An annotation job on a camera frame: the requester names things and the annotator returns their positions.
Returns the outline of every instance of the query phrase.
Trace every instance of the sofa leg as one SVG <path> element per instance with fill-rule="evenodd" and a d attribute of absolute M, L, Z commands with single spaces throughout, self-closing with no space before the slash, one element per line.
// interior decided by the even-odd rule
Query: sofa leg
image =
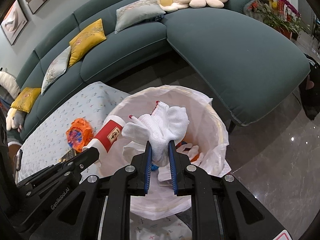
<path fill-rule="evenodd" d="M 236 127 L 236 124 L 234 122 L 230 122 L 228 134 L 232 133 L 233 129 Z"/>

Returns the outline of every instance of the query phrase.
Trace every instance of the white plastic bag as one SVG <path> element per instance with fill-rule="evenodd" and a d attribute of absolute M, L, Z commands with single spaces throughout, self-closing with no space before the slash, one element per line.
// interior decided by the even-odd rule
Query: white plastic bag
<path fill-rule="evenodd" d="M 150 114 L 157 100 L 169 106 L 186 108 L 190 123 L 185 141 L 198 145 L 199 152 L 204 153 L 199 167 L 208 174 L 218 176 L 224 167 L 226 147 L 229 144 L 228 132 L 209 105 L 212 99 L 203 93 L 181 86 L 147 88 L 125 98 L 109 115 L 118 115 L 125 122 L 130 122 L 131 114 L 136 117 Z M 122 157 L 123 147 L 128 143 L 130 140 L 119 135 L 108 154 L 99 157 L 99 169 L 103 176 L 113 175 L 118 169 L 129 164 Z M 177 197 L 171 186 L 161 187 L 157 174 L 157 171 L 151 173 L 150 189 L 145 197 L 131 197 L 131 212 L 157 220 L 190 208 L 190 196 Z"/>

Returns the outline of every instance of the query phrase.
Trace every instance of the white sticker with red border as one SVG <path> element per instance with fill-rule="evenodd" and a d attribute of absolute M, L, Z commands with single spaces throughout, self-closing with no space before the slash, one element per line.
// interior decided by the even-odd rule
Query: white sticker with red border
<path fill-rule="evenodd" d="M 283 230 L 276 238 L 273 240 L 292 240 L 287 230 Z"/>

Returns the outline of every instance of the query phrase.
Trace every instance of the red label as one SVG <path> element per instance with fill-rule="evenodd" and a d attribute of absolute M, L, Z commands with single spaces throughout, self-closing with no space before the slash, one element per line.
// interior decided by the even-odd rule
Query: red label
<path fill-rule="evenodd" d="M 104 127 L 97 133 L 97 138 L 105 147 L 107 152 L 110 150 L 113 143 L 117 140 L 119 133 L 122 131 L 122 126 L 113 120 L 106 123 Z"/>

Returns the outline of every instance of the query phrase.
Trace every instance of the light gray pillow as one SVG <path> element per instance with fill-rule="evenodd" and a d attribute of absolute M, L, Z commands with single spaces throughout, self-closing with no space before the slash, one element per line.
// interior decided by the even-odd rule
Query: light gray pillow
<path fill-rule="evenodd" d="M 165 14 L 157 0 L 139 0 L 123 6 L 116 11 L 115 33 L 144 20 Z"/>
<path fill-rule="evenodd" d="M 47 88 L 55 82 L 61 75 L 63 75 L 68 68 L 70 59 L 71 46 L 67 47 L 61 52 L 50 64 L 47 72 L 44 75 L 42 82 L 41 95 L 47 90 Z"/>

